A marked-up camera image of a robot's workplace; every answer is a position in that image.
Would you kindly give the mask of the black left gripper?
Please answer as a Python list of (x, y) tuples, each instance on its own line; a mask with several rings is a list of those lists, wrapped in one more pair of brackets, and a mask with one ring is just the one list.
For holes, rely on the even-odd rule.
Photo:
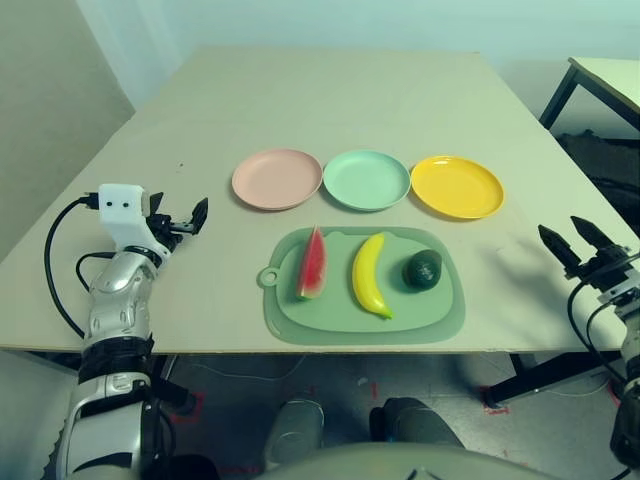
[(156, 241), (173, 253), (185, 235), (198, 234), (208, 216), (208, 198), (200, 200), (192, 210), (190, 223), (174, 223), (170, 215), (156, 214), (164, 193), (158, 192), (149, 196), (149, 214), (146, 224)]

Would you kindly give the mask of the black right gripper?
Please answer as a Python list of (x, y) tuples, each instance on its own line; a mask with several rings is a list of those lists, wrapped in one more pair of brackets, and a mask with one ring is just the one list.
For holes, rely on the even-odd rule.
[(630, 254), (616, 246), (594, 223), (578, 216), (571, 216), (578, 234), (596, 249), (596, 255), (586, 263), (571, 249), (569, 243), (557, 232), (544, 225), (538, 226), (540, 239), (546, 248), (562, 264), (567, 279), (578, 278), (604, 293), (627, 279), (626, 271), (639, 259), (639, 253)]

